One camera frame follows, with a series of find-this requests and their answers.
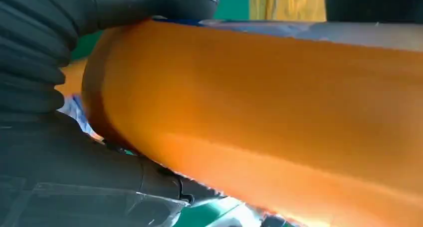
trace yellow object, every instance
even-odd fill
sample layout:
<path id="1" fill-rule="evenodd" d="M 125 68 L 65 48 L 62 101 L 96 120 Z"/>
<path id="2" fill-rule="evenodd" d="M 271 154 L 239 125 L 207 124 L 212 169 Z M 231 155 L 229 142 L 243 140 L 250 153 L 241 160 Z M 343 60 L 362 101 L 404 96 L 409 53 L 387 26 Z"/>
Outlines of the yellow object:
<path id="1" fill-rule="evenodd" d="M 81 93 L 82 77 L 86 64 L 87 60 L 80 60 L 62 68 L 61 71 L 66 77 L 66 82 L 63 85 L 56 86 L 55 89 L 65 97 Z"/>
<path id="2" fill-rule="evenodd" d="M 250 0 L 251 19 L 326 21 L 325 0 Z"/>
<path id="3" fill-rule="evenodd" d="M 421 52 L 147 21 L 84 76 L 94 129 L 309 223 L 423 223 Z"/>

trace green wall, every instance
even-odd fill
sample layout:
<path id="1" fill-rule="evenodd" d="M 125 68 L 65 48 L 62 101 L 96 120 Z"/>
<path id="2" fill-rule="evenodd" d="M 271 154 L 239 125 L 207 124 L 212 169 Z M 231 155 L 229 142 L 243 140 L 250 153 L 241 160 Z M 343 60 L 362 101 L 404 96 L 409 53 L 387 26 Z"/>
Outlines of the green wall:
<path id="1" fill-rule="evenodd" d="M 249 0 L 220 0 L 215 19 L 249 19 Z"/>

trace orange pipe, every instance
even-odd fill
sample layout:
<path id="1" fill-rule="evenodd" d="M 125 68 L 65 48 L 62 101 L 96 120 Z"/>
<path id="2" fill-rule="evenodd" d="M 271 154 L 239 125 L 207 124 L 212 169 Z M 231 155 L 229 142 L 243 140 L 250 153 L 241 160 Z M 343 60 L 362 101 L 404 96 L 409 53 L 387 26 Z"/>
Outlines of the orange pipe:
<path id="1" fill-rule="evenodd" d="M 310 226 L 423 223 L 423 53 L 147 21 L 107 32 L 94 129 Z"/>

